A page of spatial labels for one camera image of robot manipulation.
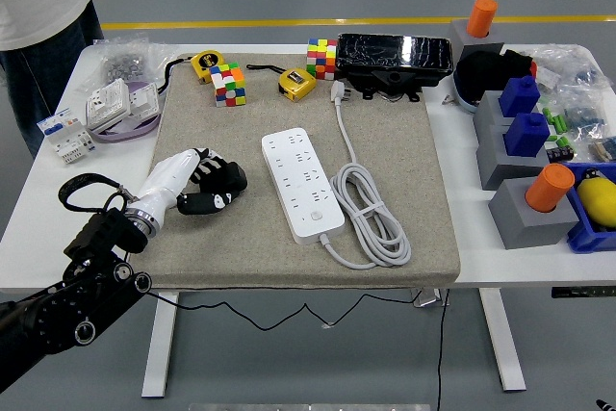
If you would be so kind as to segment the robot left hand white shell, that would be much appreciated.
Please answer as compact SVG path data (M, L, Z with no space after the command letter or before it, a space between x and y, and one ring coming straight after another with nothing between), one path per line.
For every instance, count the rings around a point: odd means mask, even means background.
M229 205L247 187L242 168L211 149L188 149L154 166L127 215L153 231L175 208L183 215L211 215Z

